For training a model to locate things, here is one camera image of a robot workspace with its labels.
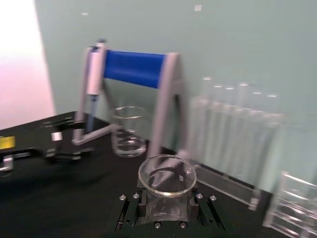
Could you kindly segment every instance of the glass beaker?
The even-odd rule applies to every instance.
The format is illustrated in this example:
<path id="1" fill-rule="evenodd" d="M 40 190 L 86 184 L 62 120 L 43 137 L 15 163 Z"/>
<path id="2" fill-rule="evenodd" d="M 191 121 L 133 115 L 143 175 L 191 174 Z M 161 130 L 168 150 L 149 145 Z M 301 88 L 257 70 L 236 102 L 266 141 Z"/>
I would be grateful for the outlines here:
<path id="1" fill-rule="evenodd" d="M 112 148 L 116 155 L 132 158 L 146 151 L 145 140 L 137 135 L 142 129 L 145 109 L 120 107 L 111 111 L 115 125 L 112 130 Z"/>
<path id="2" fill-rule="evenodd" d="M 189 163 L 172 155 L 150 157 L 139 168 L 139 180 L 147 189 L 146 222 L 188 220 L 188 198 L 197 181 Z"/>

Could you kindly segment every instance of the blue pipette holder bar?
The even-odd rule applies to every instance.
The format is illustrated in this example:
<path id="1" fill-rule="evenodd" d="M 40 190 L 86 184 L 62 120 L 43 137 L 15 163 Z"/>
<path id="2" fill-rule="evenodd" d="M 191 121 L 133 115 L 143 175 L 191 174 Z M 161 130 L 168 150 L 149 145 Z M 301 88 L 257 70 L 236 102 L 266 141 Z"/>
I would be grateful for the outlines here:
<path id="1" fill-rule="evenodd" d="M 100 73 L 101 78 L 114 79 L 141 86 L 156 88 L 158 90 L 152 139 L 149 144 L 148 157 L 160 153 L 167 112 L 171 99 L 176 96 L 180 112 L 180 149 L 185 148 L 187 139 L 187 97 L 180 63 L 179 53 L 149 54 L 136 52 L 122 52 L 107 49 L 104 43 L 98 42 L 100 54 L 103 54 L 104 68 Z M 92 68 L 89 55 L 93 47 L 87 49 L 85 57 L 85 70 Z M 102 80 L 101 90 L 105 93 L 108 108 L 116 106 L 110 95 L 110 90 Z M 76 113 L 75 120 L 84 120 L 84 108 L 87 101 L 88 76 L 84 73 L 81 102 Z M 114 125 L 110 124 L 104 128 L 84 134 L 83 129 L 74 130 L 73 143 L 81 145 L 88 141 L 110 133 Z"/>

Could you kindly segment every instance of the gray plastic stand frame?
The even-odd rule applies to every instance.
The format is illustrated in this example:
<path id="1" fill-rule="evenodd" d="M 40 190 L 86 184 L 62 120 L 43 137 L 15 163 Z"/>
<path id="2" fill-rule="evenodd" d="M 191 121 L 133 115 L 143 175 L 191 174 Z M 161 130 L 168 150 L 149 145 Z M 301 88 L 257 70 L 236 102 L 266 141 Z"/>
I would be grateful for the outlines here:
<path id="1" fill-rule="evenodd" d="M 75 121 L 83 121 L 85 119 L 84 108 L 87 101 L 86 89 L 88 84 L 88 78 L 86 77 L 87 59 L 88 57 L 86 57 L 84 60 L 81 101 L 79 105 L 79 110 L 76 112 L 75 115 Z M 106 80 L 102 80 L 102 91 L 106 96 L 108 108 L 110 110 L 114 109 L 115 105 L 110 95 L 110 91 L 106 85 Z M 160 73 L 156 110 L 152 129 L 153 134 L 149 144 L 147 157 L 158 155 L 161 152 L 164 129 L 166 128 L 165 124 L 167 112 L 169 104 L 172 102 L 174 96 L 177 96 L 178 98 L 178 106 L 180 112 L 179 147 L 181 149 L 184 149 L 187 143 L 187 94 L 185 91 L 185 82 L 182 75 L 180 53 L 168 53 L 164 57 Z M 104 128 L 95 130 L 87 134 L 84 134 L 83 129 L 74 130 L 72 141 L 75 145 L 82 145 L 111 133 L 114 126 L 114 124 L 110 124 Z"/>

